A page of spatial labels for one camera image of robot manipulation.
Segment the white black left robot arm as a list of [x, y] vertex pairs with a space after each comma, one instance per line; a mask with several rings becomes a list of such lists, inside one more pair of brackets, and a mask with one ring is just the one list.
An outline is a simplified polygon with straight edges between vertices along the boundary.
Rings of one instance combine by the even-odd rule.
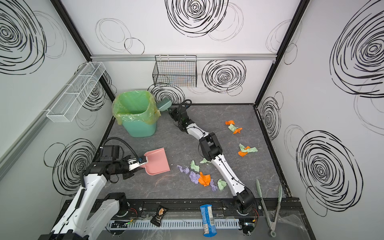
[[120, 158], [120, 150], [121, 147], [116, 145], [100, 148], [98, 160], [81, 173], [81, 185], [70, 206], [51, 232], [39, 237], [41, 240], [95, 240], [114, 216], [124, 217], [134, 211], [125, 193], [110, 193], [91, 214], [99, 193], [111, 176], [122, 175], [128, 179], [148, 163], [144, 155]]

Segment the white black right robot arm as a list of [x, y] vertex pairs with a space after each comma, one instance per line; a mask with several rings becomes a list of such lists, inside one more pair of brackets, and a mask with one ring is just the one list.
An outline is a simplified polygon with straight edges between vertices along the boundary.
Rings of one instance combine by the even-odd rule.
[[199, 140], [199, 147], [202, 150], [203, 157], [211, 162], [221, 173], [233, 195], [237, 211], [243, 216], [248, 214], [252, 211], [253, 206], [256, 203], [255, 196], [231, 169], [225, 159], [222, 146], [220, 145], [216, 134], [204, 131], [189, 118], [187, 114], [187, 109], [190, 107], [187, 103], [188, 101], [189, 100], [185, 100], [177, 107], [169, 108], [169, 115], [182, 132], [192, 135]]

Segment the green hand brush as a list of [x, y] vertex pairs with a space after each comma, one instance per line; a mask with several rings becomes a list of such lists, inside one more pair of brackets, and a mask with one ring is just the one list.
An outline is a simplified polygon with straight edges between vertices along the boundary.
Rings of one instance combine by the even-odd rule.
[[157, 108], [160, 112], [167, 111], [171, 106], [173, 102], [169, 98], [163, 98], [157, 103]]

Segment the pink plastic dustpan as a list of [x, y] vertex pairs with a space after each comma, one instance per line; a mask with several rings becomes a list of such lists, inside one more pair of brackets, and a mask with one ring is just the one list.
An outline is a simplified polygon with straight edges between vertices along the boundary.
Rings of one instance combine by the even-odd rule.
[[154, 176], [170, 171], [170, 166], [164, 148], [149, 151], [144, 154], [147, 162], [140, 166], [148, 175]]

